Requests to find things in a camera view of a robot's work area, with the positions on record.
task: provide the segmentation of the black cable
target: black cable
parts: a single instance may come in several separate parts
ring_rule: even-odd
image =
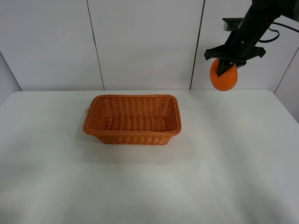
[[[297,29],[295,29],[295,28],[293,28],[293,27],[289,27],[289,26],[287,26],[287,25],[285,25],[285,24],[282,24],[282,23],[279,23],[279,22],[273,22],[272,24],[279,25],[279,26],[282,26],[282,27],[291,29],[291,30],[293,30],[293,31],[295,31],[295,32],[297,32],[297,33],[299,33],[299,30],[297,30]]]
[[[293,28],[293,27],[289,27],[289,26],[287,26],[287,25],[285,25],[285,24],[282,24],[282,23],[279,23],[279,22],[273,22],[272,24],[275,24],[275,25],[278,25],[278,26],[282,26],[282,27],[291,29],[291,30],[293,30],[293,31],[295,31],[295,32],[297,32],[297,33],[299,33],[299,30],[297,30],[297,29],[295,29],[295,28]],[[276,30],[276,29],[271,29],[271,28],[269,28],[269,30],[271,30],[272,32],[278,33],[278,35],[277,35],[276,37],[274,37],[273,39],[270,39],[270,40],[266,40],[266,41],[259,40],[260,43],[270,43],[270,42],[275,41],[275,40],[277,40],[277,39],[279,38],[280,33],[279,33],[278,30]]]
[[[270,40],[266,40],[266,41],[259,40],[260,43],[270,43],[270,42],[275,41],[275,40],[277,40],[277,39],[279,38],[280,33],[279,33],[278,30],[276,30],[276,29],[271,29],[271,28],[268,28],[268,29],[271,30],[272,32],[278,33],[278,35],[277,35],[276,37],[274,37],[273,39],[270,39]]]

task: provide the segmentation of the white table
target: white table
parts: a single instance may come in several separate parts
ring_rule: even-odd
[[[82,131],[97,95],[163,93],[182,120],[166,146]],[[18,92],[0,106],[0,223],[299,223],[298,159],[269,91]]]

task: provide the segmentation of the orange ball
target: orange ball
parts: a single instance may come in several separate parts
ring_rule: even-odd
[[[219,61],[220,59],[217,58],[210,70],[210,78],[213,86],[215,89],[219,91],[228,91],[231,90],[237,83],[238,81],[238,71],[237,71],[237,66],[234,63],[234,66],[231,67],[229,70],[224,72],[220,77],[217,75],[217,69],[219,66]]]

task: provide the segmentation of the woven texture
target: woven texture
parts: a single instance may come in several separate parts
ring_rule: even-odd
[[[106,144],[165,145],[181,131],[178,102],[171,95],[101,95],[83,131]]]

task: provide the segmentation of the white wall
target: white wall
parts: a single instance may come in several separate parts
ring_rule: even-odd
[[[222,45],[227,40],[229,32],[223,30],[222,18],[244,17],[250,6],[251,0],[206,0],[192,89],[213,89],[209,72],[214,59],[206,61],[205,50]],[[299,28],[299,23],[285,17],[276,21]],[[239,79],[235,89],[266,89],[274,92],[278,86],[296,52],[299,35],[284,27],[271,27],[280,31],[279,39],[271,43],[257,44],[264,47],[267,54],[263,58],[249,60],[247,65],[238,70]],[[275,35],[276,33],[267,31],[263,40],[271,39]]]
[[[2,0],[0,51],[24,91],[103,89],[86,0]]]
[[[189,89],[203,0],[88,0],[106,90]]]
[[[21,89],[0,52],[0,105],[17,91]]]
[[[285,73],[275,95],[299,122],[299,51]]]

